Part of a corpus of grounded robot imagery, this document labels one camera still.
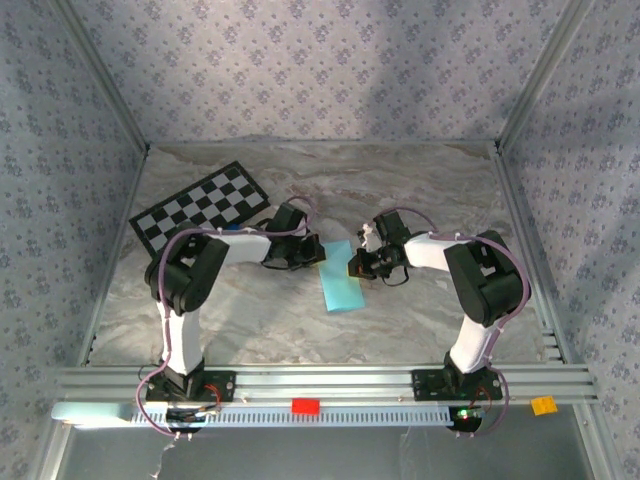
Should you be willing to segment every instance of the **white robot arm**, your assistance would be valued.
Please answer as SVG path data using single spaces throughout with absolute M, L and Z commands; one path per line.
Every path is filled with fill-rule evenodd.
M 445 250 L 466 243 L 468 242 L 434 240 L 430 234 L 422 233 L 405 243 L 404 251 L 412 267 L 435 268 L 448 272 L 449 264 L 444 254 Z M 472 373 L 485 365 L 484 353 L 496 327 L 496 324 L 485 327 L 464 315 L 458 339 L 449 351 L 451 361 L 461 373 Z
M 497 250 L 475 241 L 441 240 L 432 233 L 412 235 L 395 211 L 376 217 L 374 222 L 378 238 L 371 226 L 363 226 L 359 236 L 365 248 L 357 250 L 349 263 L 349 274 L 385 280 L 396 267 L 404 267 L 406 279 L 408 267 L 450 272 L 465 314 L 445 363 L 455 367 L 459 377 L 485 367 L 498 328 L 496 320 L 513 311 L 522 300 L 523 284 L 513 263 Z M 494 231 L 479 237 L 506 248 Z
M 267 232 L 289 232 L 303 227 L 305 214 L 301 210 L 284 203 L 273 219 L 268 219 Z M 195 228 L 183 223 L 175 234 Z M 259 263 L 279 270 L 295 270 L 324 260 L 324 249 L 318 235 L 300 229 L 296 234 L 286 236 L 265 236 L 252 234 L 253 228 L 246 228 L 225 235 L 185 235 L 179 238 L 167 256 L 164 269 L 164 296 L 170 307 L 165 318 L 164 305 L 159 301 L 160 260 L 157 255 L 145 273 L 145 282 L 151 287 L 156 299 L 160 317 L 169 322 L 171 356 L 164 375 L 186 397 L 199 388 L 193 384 L 195 372 L 204 369 L 200 348 L 200 307 L 205 302 L 225 265 L 235 263 Z M 163 328 L 164 348 L 162 359 L 167 360 L 169 348 L 167 329 Z

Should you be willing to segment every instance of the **wall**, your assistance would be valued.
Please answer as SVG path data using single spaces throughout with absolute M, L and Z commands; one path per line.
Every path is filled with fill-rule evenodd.
M 631 478 L 640 478 L 638 45 L 638 2 L 595 2 L 507 158 Z
M 72 365 L 140 154 L 46 2 L 0 4 L 0 478 L 23 478 Z
M 495 138 L 565 0 L 72 3 L 155 143 Z

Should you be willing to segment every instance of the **blue foam block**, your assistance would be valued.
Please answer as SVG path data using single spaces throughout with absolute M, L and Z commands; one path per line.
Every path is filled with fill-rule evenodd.
M 323 244 L 327 259 L 319 264 L 324 301 L 329 312 L 348 312 L 364 307 L 360 281 L 347 272 L 353 257 L 349 240 Z

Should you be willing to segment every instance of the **marble tabletop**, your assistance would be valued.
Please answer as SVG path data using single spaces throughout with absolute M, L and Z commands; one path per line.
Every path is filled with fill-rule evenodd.
M 218 168 L 239 160 L 278 205 L 291 195 L 318 203 L 312 228 L 323 241 L 349 239 L 380 210 L 418 208 L 442 232 L 495 229 L 515 245 L 509 213 L 482 146 L 238 144 L 152 149 L 131 216 Z M 272 206 L 255 219 L 272 215 Z M 412 231 L 426 226 L 403 214 Z M 100 319 L 91 365 L 155 362 L 161 324 L 143 275 L 149 254 L 128 227 Z M 439 363 L 462 322 L 451 278 L 413 269 L 398 288 L 361 281 L 366 307 L 327 312 L 316 268 L 295 272 L 259 265 L 225 267 L 202 308 L 208 364 Z M 531 305 L 505 329 L 498 362 L 544 361 L 540 322 Z

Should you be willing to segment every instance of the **checkerboard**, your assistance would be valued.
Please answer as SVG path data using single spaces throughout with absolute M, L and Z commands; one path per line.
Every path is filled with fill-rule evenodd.
M 129 220 L 154 256 L 185 220 L 202 228 L 227 228 L 269 206 L 268 196 L 240 163 L 233 162 Z

